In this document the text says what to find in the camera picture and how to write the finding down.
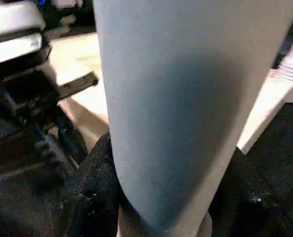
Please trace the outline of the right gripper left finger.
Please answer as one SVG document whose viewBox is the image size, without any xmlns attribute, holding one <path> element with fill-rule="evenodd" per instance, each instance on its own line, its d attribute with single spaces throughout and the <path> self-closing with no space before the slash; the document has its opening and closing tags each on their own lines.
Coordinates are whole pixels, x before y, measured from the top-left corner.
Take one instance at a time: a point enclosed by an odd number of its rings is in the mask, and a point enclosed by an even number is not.
<svg viewBox="0 0 293 237">
<path fill-rule="evenodd" d="M 110 133 L 102 135 L 81 163 L 69 187 L 71 237 L 115 237 L 122 190 Z"/>
</svg>

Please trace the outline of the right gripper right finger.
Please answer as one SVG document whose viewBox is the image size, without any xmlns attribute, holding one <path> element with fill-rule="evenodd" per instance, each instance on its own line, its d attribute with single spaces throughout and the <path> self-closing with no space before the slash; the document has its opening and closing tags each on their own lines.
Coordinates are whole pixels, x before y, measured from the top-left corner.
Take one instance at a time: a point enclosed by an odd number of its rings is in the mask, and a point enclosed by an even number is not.
<svg viewBox="0 0 293 237">
<path fill-rule="evenodd" d="M 209 214 L 214 237 L 293 237 L 293 189 L 282 198 L 235 149 Z"/>
</svg>

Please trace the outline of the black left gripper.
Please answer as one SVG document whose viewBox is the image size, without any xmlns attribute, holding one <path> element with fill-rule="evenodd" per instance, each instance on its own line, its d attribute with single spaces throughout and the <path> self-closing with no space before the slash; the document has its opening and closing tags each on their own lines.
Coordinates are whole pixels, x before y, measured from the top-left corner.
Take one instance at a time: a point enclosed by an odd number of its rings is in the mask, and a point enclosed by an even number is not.
<svg viewBox="0 0 293 237">
<path fill-rule="evenodd" d="M 0 62 L 0 138 L 37 120 L 59 101 L 96 86 L 93 72 L 58 85 L 47 57 L 20 56 Z M 71 178 L 86 158 L 80 133 L 35 135 L 34 148 L 62 178 Z"/>
</svg>

